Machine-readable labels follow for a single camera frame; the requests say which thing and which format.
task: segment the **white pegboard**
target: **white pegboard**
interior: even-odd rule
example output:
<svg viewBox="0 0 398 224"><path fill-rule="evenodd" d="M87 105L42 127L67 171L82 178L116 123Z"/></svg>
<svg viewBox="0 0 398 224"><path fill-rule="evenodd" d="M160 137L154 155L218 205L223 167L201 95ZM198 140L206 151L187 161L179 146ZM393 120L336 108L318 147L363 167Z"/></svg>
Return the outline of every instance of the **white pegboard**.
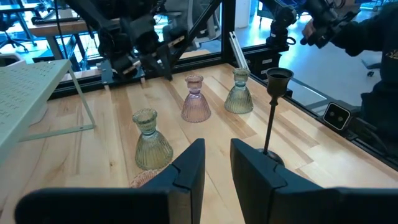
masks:
<svg viewBox="0 0 398 224"><path fill-rule="evenodd" d="M69 60L0 68L0 160L25 135L69 68Z"/></svg>

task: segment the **candle holder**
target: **candle holder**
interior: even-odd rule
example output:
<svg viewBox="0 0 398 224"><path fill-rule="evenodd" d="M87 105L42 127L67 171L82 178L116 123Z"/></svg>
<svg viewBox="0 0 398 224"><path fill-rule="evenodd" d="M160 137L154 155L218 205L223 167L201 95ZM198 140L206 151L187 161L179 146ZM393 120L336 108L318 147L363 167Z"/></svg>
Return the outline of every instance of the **candle holder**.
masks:
<svg viewBox="0 0 398 224"><path fill-rule="evenodd" d="M271 96L271 111L269 113L268 128L266 135L266 142L263 149L259 149L262 153L280 165L285 166L282 158L278 154L268 150L269 140L271 138L272 123L274 121L275 109L278 105L278 99L284 96L287 91L287 84L293 77L293 72L286 68L269 68L266 70L268 79L267 92Z"/></svg>
<svg viewBox="0 0 398 224"><path fill-rule="evenodd" d="M250 71L246 68L235 68L233 70L235 86L232 87L224 103L224 108L234 114L244 114L253 110L253 101L246 82Z"/></svg>
<svg viewBox="0 0 398 224"><path fill-rule="evenodd" d="M173 149L162 133L156 130L157 112L143 109L132 120L141 131L136 147L136 164L143 170L161 169L173 158Z"/></svg>
<svg viewBox="0 0 398 224"><path fill-rule="evenodd" d="M209 119L211 111L205 96L200 93L203 76L190 75L185 81L189 88L189 94L182 107L182 119L191 123L206 121Z"/></svg>

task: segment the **wooden table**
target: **wooden table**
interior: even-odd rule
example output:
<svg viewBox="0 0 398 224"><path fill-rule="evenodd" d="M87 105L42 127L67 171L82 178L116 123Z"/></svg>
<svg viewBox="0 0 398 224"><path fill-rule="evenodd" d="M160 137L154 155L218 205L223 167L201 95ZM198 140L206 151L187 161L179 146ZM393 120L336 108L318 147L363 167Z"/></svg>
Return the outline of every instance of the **wooden table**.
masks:
<svg viewBox="0 0 398 224"><path fill-rule="evenodd" d="M0 223L12 223L17 201L44 187L129 187L142 172L134 162L139 130L132 115L142 108L158 112L158 130L177 157L196 138L206 140L206 177L202 223L244 223L229 162L231 138L262 147L270 97L254 80L248 81L254 111L236 115L223 103L234 85L230 65L218 65L112 90L86 94L97 127L80 133L20 143L0 167ZM211 118L192 124L180 117L188 94L184 78L205 77L202 93ZM78 96L49 101L43 121L30 132L51 131L88 123ZM283 99L275 114L271 150L288 169L323 186L397 187L398 173L341 138Z"/></svg>

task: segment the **black rod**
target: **black rod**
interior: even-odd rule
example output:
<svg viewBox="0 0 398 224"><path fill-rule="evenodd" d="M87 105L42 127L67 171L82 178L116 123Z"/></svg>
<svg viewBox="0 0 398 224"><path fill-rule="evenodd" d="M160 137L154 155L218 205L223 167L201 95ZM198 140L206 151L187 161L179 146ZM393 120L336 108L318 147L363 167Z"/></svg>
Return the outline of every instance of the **black rod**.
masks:
<svg viewBox="0 0 398 224"><path fill-rule="evenodd" d="M268 145L269 145L269 139L271 138L271 129L272 129L272 123L274 122L275 109L276 105L271 105L271 112L269 113L269 119L268 119L266 143L264 145L264 150L262 152L264 155L268 154Z"/></svg>
<svg viewBox="0 0 398 224"><path fill-rule="evenodd" d="M225 63L230 63L234 60L234 52L229 42L229 32L235 30L236 0L223 0L221 9L221 58Z"/></svg>

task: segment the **black candlestick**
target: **black candlestick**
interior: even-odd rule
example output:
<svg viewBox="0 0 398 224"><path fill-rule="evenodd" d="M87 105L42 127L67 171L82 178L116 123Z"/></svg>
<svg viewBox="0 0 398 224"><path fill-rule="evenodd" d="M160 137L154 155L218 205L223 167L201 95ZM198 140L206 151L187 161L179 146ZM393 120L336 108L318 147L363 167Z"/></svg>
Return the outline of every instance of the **black candlestick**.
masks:
<svg viewBox="0 0 398 224"><path fill-rule="evenodd" d="M270 68L266 71L268 78L267 92L271 96L271 111L269 113L268 128L266 135L266 143L262 149L262 153L279 164L285 166L282 158L278 154L268 150L269 140L271 138L272 123L274 122L275 109L278 105L278 99L285 95L287 91L287 84L293 77L293 72L285 68Z"/></svg>

